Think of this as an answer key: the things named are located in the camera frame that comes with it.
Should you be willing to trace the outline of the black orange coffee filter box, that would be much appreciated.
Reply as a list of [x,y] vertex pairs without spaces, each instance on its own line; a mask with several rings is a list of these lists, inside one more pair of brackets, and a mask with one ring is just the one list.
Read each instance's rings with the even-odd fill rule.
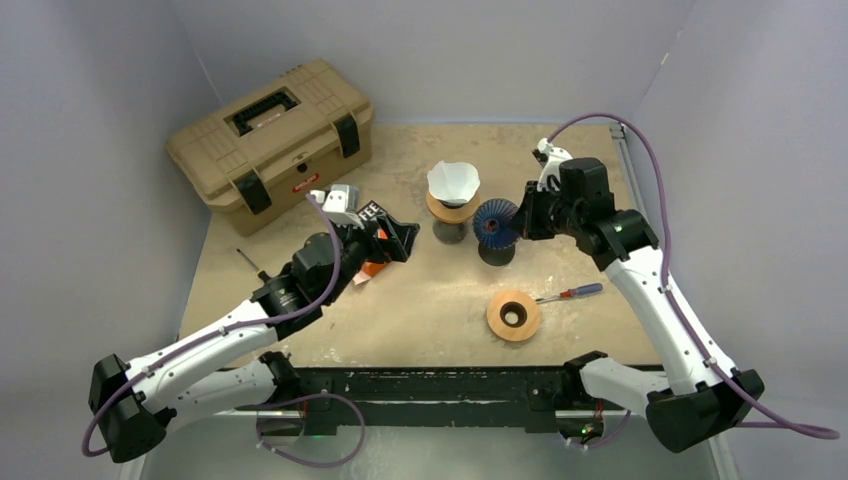
[[[357,214],[363,222],[373,222],[376,223],[376,216],[378,214],[385,213],[385,210],[375,201],[371,200],[362,206]],[[361,285],[368,281],[370,281],[373,277],[377,276],[382,270],[384,270],[390,264],[390,260],[387,260],[383,263],[374,263],[371,261],[366,261],[360,270],[354,275],[352,282],[354,285]]]

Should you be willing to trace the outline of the dark carafe with red rim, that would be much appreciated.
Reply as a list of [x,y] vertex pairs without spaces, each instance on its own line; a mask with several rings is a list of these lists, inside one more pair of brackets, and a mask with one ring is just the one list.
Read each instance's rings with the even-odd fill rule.
[[509,265],[514,259],[515,253],[515,244],[505,248],[492,248],[482,243],[478,244],[478,255],[480,259],[490,266],[502,267]]

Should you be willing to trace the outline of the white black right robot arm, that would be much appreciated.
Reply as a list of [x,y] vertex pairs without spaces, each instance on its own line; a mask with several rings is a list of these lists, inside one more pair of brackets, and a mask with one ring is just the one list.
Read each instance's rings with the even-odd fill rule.
[[569,404],[602,399],[624,407],[644,417],[674,453],[742,423],[749,402],[765,391],[763,380],[753,369],[738,369],[697,318],[680,319],[686,303],[670,296],[674,283],[657,236],[641,213],[616,208],[600,160],[549,157],[539,180],[526,184],[509,227],[525,240],[574,238],[622,293],[660,355],[663,376],[600,353],[569,362],[561,381]]

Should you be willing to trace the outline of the clear glass carafe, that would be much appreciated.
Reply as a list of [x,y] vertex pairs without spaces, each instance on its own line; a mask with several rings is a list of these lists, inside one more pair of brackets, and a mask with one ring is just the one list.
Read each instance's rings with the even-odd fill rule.
[[454,245],[465,239],[468,226],[465,222],[454,224],[435,219],[432,224],[432,231],[436,239],[441,243]]

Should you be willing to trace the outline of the white paper coffee filter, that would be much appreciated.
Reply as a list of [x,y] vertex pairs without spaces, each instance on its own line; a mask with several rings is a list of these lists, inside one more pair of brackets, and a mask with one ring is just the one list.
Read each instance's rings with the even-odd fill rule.
[[480,188],[478,170],[467,162],[438,162],[427,172],[428,193],[448,208],[468,204]]

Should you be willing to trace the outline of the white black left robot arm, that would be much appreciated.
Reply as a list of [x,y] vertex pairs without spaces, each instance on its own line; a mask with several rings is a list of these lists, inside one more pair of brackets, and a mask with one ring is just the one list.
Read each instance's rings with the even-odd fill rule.
[[178,342],[129,361],[109,355],[92,373],[92,423],[84,455],[100,432],[115,463],[151,451],[166,435],[232,408],[284,409],[320,397],[301,384],[282,353],[270,346],[320,319],[366,263],[403,263],[420,232],[383,212],[352,223],[329,222],[308,237],[280,273],[231,312]]

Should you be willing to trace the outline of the blue glass dripper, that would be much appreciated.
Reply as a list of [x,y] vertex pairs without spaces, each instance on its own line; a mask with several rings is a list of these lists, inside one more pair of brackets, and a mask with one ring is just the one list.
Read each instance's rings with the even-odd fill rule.
[[505,198],[484,201],[472,218],[474,235],[487,249],[502,250],[517,243],[520,235],[509,227],[519,207]]

